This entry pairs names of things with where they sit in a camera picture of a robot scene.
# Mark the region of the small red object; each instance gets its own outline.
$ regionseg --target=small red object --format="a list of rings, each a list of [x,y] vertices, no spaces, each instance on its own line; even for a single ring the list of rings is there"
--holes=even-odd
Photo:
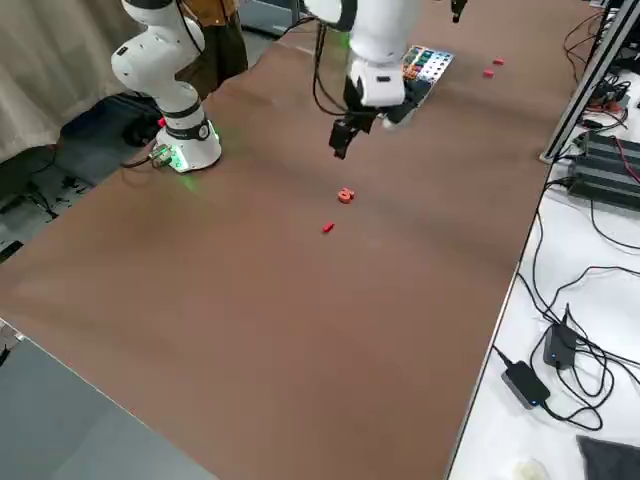
[[[349,197],[351,198],[351,200],[353,200],[354,198],[356,198],[356,192],[354,192],[353,190],[351,190],[350,188],[343,188],[341,190],[342,192],[345,192],[347,194],[349,194]]]
[[[351,203],[351,199],[352,197],[349,192],[347,192],[346,190],[340,190],[340,193],[338,194],[338,200],[340,201],[340,203],[348,205],[349,203]]]

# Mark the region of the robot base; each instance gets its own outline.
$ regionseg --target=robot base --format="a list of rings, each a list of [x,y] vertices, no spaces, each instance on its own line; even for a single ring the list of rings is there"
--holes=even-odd
[[[166,127],[160,130],[156,140],[158,146],[166,145],[171,149],[169,166],[178,173],[185,173],[210,167],[220,160],[222,155],[220,138],[211,123],[209,128],[213,135],[209,135],[205,140],[181,140],[169,135]]]

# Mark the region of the dark cloth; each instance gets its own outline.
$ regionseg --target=dark cloth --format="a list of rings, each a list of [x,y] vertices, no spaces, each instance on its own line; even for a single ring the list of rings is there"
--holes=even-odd
[[[204,100],[225,80],[246,71],[249,65],[237,13],[229,18],[226,25],[207,26],[203,32],[204,52],[177,78],[193,85]]]
[[[588,480],[638,480],[640,449],[621,443],[578,437]]]

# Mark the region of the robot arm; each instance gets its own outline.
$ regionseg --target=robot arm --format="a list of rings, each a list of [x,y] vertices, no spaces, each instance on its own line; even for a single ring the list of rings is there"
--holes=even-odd
[[[183,16],[176,0],[122,0],[126,12],[146,30],[111,57],[118,79],[153,97],[166,125],[156,137],[178,172],[208,167],[221,155],[218,137],[202,108],[198,92],[176,74],[205,48],[196,22]]]
[[[305,0],[310,13],[351,32],[348,77],[364,107],[400,105],[405,99],[402,58],[421,0]]]
[[[329,144],[345,158],[355,136],[369,133],[375,118],[393,127],[415,109],[407,92],[403,58],[422,0],[304,0],[309,12],[332,28],[350,32],[352,58],[347,71],[345,117],[334,122]],[[467,0],[451,0],[457,23]]]

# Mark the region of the white object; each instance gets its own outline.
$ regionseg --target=white object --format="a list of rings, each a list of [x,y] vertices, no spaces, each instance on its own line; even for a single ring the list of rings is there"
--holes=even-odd
[[[325,22],[340,24],[356,8],[350,25],[353,59],[348,75],[368,107],[400,105],[405,99],[402,58],[419,0],[304,0]]]
[[[131,90],[153,97],[164,113],[166,126],[157,141],[173,151],[170,165],[180,173],[209,167],[222,154],[218,136],[195,88],[175,79],[204,50],[202,30],[182,17],[175,0],[156,0],[159,8],[153,8],[152,1],[143,2],[147,8],[135,3],[122,0],[127,13],[147,30],[113,54],[113,71]]]

